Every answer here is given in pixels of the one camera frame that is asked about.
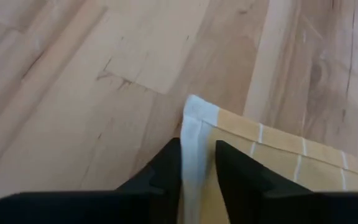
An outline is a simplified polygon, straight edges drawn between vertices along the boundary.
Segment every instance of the black plastic piece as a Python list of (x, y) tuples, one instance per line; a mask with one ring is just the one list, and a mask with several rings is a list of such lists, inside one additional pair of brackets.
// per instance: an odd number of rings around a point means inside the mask
[(0, 224), (176, 223), (180, 172), (180, 140), (175, 138), (116, 190), (34, 192), (2, 198)]
[(358, 223), (358, 193), (312, 192), (224, 141), (216, 142), (216, 170), (232, 224)]

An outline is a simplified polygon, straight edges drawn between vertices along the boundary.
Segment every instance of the black object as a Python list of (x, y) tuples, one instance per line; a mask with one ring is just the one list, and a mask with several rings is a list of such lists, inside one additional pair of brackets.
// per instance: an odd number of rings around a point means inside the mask
[(358, 193), (312, 192), (224, 141), (216, 170), (231, 223), (358, 223)]
[[(232, 224), (358, 223), (358, 193), (312, 192), (224, 141), (216, 142), (216, 170)], [(2, 198), (0, 224), (176, 223), (180, 171), (180, 140), (175, 138), (116, 190)]]
[(2, 198), (0, 224), (176, 223), (180, 172), (180, 140), (175, 138), (116, 190), (34, 192)]

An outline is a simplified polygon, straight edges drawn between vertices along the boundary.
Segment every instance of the wooden floor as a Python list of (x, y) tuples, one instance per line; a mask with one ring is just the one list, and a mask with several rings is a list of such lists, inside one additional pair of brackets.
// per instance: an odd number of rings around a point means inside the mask
[(115, 189), (191, 93), (358, 154), (358, 1), (1, 1), (0, 197)]

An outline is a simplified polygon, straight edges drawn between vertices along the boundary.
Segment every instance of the white stripe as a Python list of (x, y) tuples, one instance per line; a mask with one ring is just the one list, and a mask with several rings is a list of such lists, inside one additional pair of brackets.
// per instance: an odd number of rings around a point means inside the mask
[(293, 181), (296, 183), (298, 181), (299, 170), (301, 169), (302, 156), (298, 155), (298, 162), (296, 163), (295, 171), (293, 172)]
[(259, 123), (259, 138), (258, 138), (258, 143), (262, 143), (263, 135), (264, 135), (264, 126), (263, 126), (263, 124)]
[(253, 158), (254, 157), (254, 152), (255, 152), (255, 145), (256, 143), (253, 142), (251, 145), (251, 153), (250, 153), (250, 157)]
[(344, 151), (342, 151), (342, 161), (343, 161), (343, 166), (345, 167), (345, 169), (349, 169), (349, 167), (347, 166), (347, 159), (346, 159), (346, 155), (345, 155)]
[(346, 190), (346, 178), (345, 178), (345, 172), (341, 168), (341, 175), (342, 175), (342, 189)]
[(307, 148), (306, 148), (306, 140), (304, 138), (302, 138), (302, 145), (303, 145), (303, 155), (307, 156), (308, 151), (307, 151)]

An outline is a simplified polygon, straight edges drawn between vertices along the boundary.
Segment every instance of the white fabric edge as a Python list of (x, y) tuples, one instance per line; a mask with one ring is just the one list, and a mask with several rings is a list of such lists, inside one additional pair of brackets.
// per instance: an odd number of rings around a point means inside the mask
[(183, 181), (183, 223), (199, 223), (201, 189), (208, 165), (207, 140), (218, 123), (219, 107), (190, 95), (183, 111), (180, 132)]

